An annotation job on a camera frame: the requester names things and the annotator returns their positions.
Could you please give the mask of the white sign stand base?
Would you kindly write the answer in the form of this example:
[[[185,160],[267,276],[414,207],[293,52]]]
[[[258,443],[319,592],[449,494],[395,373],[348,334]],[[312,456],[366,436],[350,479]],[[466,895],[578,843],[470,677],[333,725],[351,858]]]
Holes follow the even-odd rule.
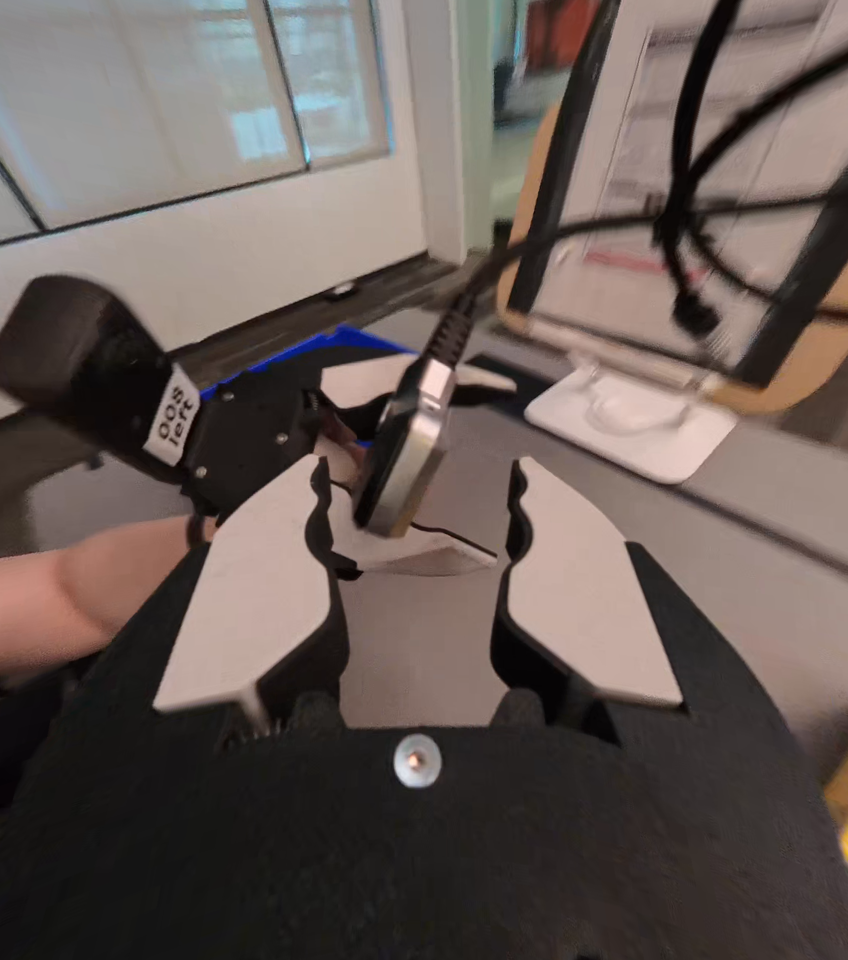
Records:
[[[679,387],[581,359],[529,402],[525,421],[550,436],[664,486],[688,481],[738,417],[692,380]]]

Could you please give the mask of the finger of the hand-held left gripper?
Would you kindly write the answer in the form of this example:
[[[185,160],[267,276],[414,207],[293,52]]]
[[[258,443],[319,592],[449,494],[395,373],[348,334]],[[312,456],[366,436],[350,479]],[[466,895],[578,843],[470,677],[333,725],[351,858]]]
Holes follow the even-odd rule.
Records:
[[[490,570],[498,555],[443,529],[411,525],[398,537],[383,537],[358,528],[352,516],[350,492],[332,484],[329,521],[334,552],[361,573],[416,577],[454,577]]]
[[[417,358],[413,353],[394,353],[326,366],[321,374],[320,389],[341,410],[357,410],[378,401],[385,402]],[[517,392],[514,379],[478,366],[463,365],[456,375],[454,404],[479,404],[497,398],[511,398]]]

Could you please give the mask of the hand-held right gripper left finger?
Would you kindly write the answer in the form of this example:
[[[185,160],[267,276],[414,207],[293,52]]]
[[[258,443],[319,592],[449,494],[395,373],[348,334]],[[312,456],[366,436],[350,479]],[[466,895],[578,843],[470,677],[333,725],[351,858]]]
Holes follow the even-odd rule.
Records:
[[[326,458],[309,454],[214,534],[153,699],[158,714],[235,706],[256,735],[306,715],[343,724],[350,644]]]

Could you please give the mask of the red wall picture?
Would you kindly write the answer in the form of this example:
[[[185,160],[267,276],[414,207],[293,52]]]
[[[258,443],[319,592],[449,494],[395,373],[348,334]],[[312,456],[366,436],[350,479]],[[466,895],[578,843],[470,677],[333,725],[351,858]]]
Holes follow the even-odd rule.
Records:
[[[570,69],[594,23],[599,1],[533,1],[527,6],[526,72]]]

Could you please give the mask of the person's left hand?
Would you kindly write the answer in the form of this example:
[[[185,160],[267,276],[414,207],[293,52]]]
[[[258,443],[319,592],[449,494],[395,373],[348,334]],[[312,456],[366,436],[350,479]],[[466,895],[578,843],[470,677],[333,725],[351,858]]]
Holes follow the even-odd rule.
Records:
[[[366,450],[355,433],[331,410],[321,414],[314,452],[327,459],[332,481],[351,490],[358,483]]]

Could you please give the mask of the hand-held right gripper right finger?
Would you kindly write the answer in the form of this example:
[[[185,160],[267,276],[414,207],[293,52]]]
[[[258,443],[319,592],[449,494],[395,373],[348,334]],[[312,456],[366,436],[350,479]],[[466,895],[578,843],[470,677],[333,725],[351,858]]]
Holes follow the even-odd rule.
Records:
[[[550,726],[598,727],[609,704],[674,712],[684,695],[623,534],[530,457],[512,464],[507,565],[490,659]]]

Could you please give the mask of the person's left forearm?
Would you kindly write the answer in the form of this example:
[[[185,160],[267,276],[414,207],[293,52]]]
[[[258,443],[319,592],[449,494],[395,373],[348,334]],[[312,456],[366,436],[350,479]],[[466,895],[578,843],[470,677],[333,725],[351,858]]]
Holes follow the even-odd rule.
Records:
[[[0,678],[101,651],[215,531],[212,518],[178,516],[0,558]]]

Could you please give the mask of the white framed window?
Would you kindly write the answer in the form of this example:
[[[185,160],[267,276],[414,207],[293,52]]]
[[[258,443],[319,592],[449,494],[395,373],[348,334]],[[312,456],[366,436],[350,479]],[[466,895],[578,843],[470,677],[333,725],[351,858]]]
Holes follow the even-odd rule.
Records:
[[[0,245],[386,155],[374,2],[0,2]]]

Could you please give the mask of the blue plastic bin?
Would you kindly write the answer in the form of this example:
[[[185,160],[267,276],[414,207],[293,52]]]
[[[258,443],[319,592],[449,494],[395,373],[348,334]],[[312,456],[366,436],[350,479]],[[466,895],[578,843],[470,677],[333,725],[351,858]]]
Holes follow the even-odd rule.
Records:
[[[395,342],[382,339],[347,324],[340,324],[329,333],[318,333],[262,361],[256,362],[219,380],[200,391],[201,400],[208,402],[225,386],[243,374],[257,374],[268,368],[288,365],[300,368],[305,375],[319,376],[325,368],[352,364],[394,354],[415,354],[415,351]]]

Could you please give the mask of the hdmi switch box with button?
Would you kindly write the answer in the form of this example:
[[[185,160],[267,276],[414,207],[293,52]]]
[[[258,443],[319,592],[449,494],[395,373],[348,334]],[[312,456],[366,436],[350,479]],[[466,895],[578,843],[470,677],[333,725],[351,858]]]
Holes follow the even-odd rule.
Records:
[[[422,502],[447,449],[453,366],[423,354],[402,375],[384,407],[354,493],[354,522],[398,538]]]

